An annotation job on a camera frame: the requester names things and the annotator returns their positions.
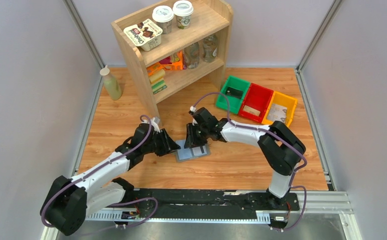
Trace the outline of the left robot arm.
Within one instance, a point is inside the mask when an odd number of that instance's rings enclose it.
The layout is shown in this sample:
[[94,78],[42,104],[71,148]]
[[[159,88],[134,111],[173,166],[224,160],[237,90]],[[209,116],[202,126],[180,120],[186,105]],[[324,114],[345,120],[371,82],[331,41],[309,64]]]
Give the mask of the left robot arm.
[[53,181],[40,210],[42,223],[69,236],[81,227],[86,217],[103,208],[122,201],[132,205],[134,198],[125,194],[131,194],[134,186],[120,175],[139,164],[147,154],[162,157],[180,148],[164,128],[139,124],[133,136],[93,168],[71,178],[61,175]]

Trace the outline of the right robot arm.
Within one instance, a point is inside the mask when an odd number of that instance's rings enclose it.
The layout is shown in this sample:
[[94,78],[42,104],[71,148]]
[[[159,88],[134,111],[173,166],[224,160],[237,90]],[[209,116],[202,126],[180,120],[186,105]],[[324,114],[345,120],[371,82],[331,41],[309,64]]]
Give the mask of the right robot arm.
[[217,120],[206,108],[193,106],[189,114],[193,122],[186,126],[185,148],[204,146],[209,139],[258,147],[273,170],[268,191],[276,198],[285,197],[306,147],[283,122],[276,120],[270,125],[253,125],[229,118]]

